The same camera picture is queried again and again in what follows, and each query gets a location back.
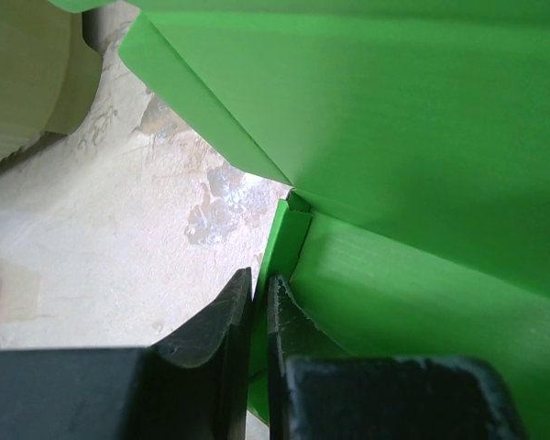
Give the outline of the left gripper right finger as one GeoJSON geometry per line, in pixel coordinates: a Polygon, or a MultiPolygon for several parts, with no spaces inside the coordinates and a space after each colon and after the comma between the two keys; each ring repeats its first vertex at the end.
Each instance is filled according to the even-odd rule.
{"type": "Polygon", "coordinates": [[[272,439],[525,439],[501,375],[472,357],[352,357],[279,274],[268,281],[272,439]]]}

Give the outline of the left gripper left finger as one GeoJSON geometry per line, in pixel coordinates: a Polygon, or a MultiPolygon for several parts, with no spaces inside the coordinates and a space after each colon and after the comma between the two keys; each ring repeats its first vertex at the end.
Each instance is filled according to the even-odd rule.
{"type": "Polygon", "coordinates": [[[147,347],[0,351],[0,439],[241,439],[252,277],[147,347]]]}

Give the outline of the green paper box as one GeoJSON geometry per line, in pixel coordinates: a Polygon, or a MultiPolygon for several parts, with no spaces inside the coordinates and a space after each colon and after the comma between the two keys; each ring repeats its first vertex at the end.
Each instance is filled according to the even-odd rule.
{"type": "Polygon", "coordinates": [[[141,1],[119,53],[233,166],[287,184],[258,275],[351,354],[467,355],[550,439],[550,1],[141,1]]]}

